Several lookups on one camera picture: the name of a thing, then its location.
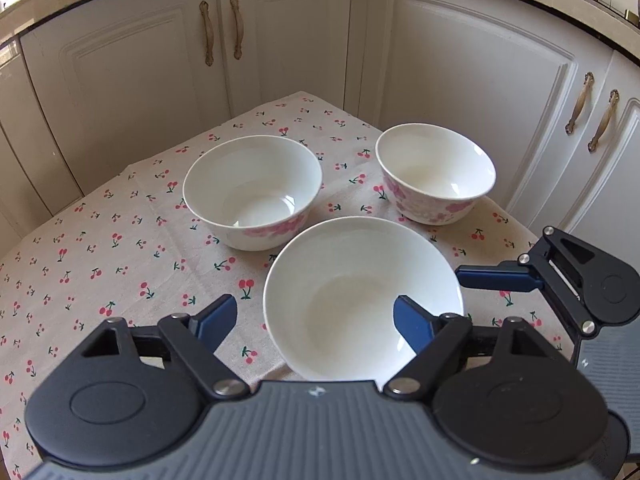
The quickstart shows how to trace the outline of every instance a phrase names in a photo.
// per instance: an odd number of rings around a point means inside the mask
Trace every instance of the white cabinet door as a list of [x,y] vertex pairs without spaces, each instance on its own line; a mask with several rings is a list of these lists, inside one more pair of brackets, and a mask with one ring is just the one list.
[[232,115],[304,90],[342,108],[350,0],[220,0]]
[[44,120],[20,53],[0,66],[0,124],[49,211],[55,214],[82,196]]
[[[590,153],[588,142],[607,112],[611,92],[620,100]],[[615,53],[587,128],[556,189],[532,224],[555,225],[625,260],[640,271],[640,68]]]
[[92,0],[22,38],[44,115],[85,194],[230,118],[217,16],[216,0]]
[[517,0],[369,0],[358,114],[383,130],[424,122],[472,139],[496,166],[490,196],[528,223],[591,110],[588,98],[564,132],[585,74],[597,92],[610,54]]

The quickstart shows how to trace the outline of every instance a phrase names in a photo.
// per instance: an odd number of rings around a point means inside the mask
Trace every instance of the cherry print tablecloth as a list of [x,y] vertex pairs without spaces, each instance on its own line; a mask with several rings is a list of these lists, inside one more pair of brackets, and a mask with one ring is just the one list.
[[[308,146],[324,172],[308,224],[336,216],[379,216],[427,237],[452,266],[515,258],[536,237],[491,200],[457,224],[429,228],[394,210],[373,154],[380,131],[312,95],[265,104],[183,145],[126,168],[35,230],[0,263],[0,429],[2,453],[18,478],[38,462],[24,406],[40,381],[108,316],[154,324],[194,314],[220,294],[238,300],[238,325],[217,355],[251,384],[290,371],[262,316],[262,287],[278,249],[243,253],[184,205],[184,176],[220,142],[251,134],[287,136]],[[522,316],[562,352],[571,345],[538,292],[464,290],[476,324]]]

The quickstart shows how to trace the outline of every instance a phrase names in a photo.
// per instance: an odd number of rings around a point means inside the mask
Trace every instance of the white ceramic bowl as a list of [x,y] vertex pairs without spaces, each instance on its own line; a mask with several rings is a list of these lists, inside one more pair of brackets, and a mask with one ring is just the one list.
[[471,140],[433,124],[398,124],[376,142],[389,200],[407,218],[451,224],[495,183],[489,156]]
[[262,251],[302,231],[321,186],[320,163],[306,146],[283,137],[248,136],[196,160],[182,193],[222,243]]
[[415,356],[394,326],[399,294],[435,315],[463,313],[455,274],[425,238],[380,218],[337,218],[280,252],[264,287],[264,318],[305,379],[374,379],[381,388]]

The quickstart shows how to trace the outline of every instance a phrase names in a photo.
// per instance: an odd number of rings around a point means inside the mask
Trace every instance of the bowl with pink floral pattern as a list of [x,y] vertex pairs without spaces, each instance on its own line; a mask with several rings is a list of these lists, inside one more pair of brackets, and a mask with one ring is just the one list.
[[402,215],[446,225],[467,215],[495,184],[495,166],[476,143],[433,124],[398,124],[376,142],[389,200]]
[[302,231],[321,186],[320,163],[306,146],[284,137],[247,136],[196,160],[182,192],[187,207],[222,243],[263,251]]

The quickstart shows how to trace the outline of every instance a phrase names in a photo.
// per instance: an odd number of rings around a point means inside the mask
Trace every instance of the cabinet handle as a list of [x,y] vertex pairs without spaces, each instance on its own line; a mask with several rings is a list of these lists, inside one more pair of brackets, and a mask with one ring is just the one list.
[[244,21],[242,20],[242,14],[240,14],[240,2],[238,0],[229,0],[229,3],[236,18],[236,49],[234,50],[234,57],[240,59],[242,57],[242,40],[244,39]]
[[598,147],[598,141],[600,140],[600,137],[604,133],[604,130],[606,130],[607,126],[609,126],[609,121],[611,120],[611,116],[613,115],[613,112],[616,109],[616,105],[618,104],[618,101],[620,101],[620,94],[616,89],[613,89],[611,91],[611,94],[609,95],[609,106],[607,107],[607,110],[605,110],[604,115],[602,116],[602,120],[600,121],[598,129],[596,130],[596,134],[593,136],[593,139],[591,139],[590,142],[587,144],[589,153],[593,153],[596,151],[596,148]]
[[213,25],[211,25],[211,18],[209,17],[209,4],[204,0],[200,2],[200,13],[204,21],[204,34],[207,38],[204,62],[207,66],[211,66],[213,65]]
[[575,102],[574,113],[571,114],[571,119],[569,119],[569,122],[564,127],[567,135],[571,135],[574,132],[575,121],[580,116],[580,112],[584,107],[584,102],[587,100],[587,94],[592,85],[593,74],[591,72],[587,72],[584,76],[584,84],[582,85],[582,90],[580,91],[578,100]]

